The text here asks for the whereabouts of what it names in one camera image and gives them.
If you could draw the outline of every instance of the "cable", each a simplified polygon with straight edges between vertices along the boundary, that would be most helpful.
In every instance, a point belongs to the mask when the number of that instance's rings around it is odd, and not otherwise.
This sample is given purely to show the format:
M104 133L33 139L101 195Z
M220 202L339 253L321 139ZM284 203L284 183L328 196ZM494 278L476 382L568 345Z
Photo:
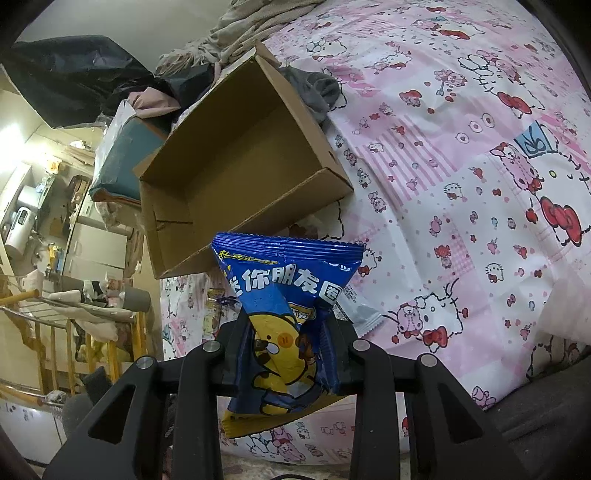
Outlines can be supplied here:
M315 478L304 476L304 475L296 475L295 473L286 473L285 475L279 475L271 480L316 480Z
M56 424L57 437L60 439L61 446L64 446L64 442L62 441L61 435L60 435L60 429L57 427L57 420L55 417L53 417L53 423Z

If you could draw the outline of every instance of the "bag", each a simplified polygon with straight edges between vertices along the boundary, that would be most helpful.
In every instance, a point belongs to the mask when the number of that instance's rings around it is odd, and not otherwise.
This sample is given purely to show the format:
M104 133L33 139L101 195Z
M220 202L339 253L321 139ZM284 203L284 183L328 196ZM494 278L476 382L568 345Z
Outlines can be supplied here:
M52 128L96 125L114 116L131 92L168 84L135 57L101 35L16 42L2 64L24 99Z
M363 245L219 233L212 248L253 326L238 355L226 435L268 430L339 400L324 320L361 264Z

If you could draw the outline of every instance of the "white plastic packet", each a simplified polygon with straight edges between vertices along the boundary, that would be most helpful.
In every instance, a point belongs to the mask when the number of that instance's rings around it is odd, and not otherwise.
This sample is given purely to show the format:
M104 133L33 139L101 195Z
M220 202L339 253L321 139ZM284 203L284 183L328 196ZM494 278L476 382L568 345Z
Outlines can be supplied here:
M591 344L591 282L569 268L554 284L538 326L551 335Z
M22 289L24 291L39 290L43 291L43 273L35 267L35 270L27 274L26 277L21 279Z
M368 305L369 301L347 285L336 299L333 312L339 320L353 323L355 332L361 338L384 321L382 312Z

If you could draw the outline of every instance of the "black plastic bag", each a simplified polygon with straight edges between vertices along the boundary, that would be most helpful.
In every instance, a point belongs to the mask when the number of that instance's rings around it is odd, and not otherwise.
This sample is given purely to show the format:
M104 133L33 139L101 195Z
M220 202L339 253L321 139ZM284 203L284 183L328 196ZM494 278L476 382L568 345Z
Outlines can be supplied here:
M17 42L2 64L27 102L53 128L94 124L113 116L131 92L156 88L168 95L138 60L102 35Z
M181 109L185 110L194 104L213 82L213 64L205 63L189 67L180 72L159 77L168 83L168 87L177 99Z

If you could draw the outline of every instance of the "snack bag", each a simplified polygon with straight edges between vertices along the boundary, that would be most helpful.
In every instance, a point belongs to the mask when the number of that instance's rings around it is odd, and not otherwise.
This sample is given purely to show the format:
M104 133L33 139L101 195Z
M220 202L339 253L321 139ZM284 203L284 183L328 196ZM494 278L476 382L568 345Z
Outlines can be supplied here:
M361 264L363 245L219 233L212 249L253 326L238 356L226 435L268 430L339 400L324 319Z

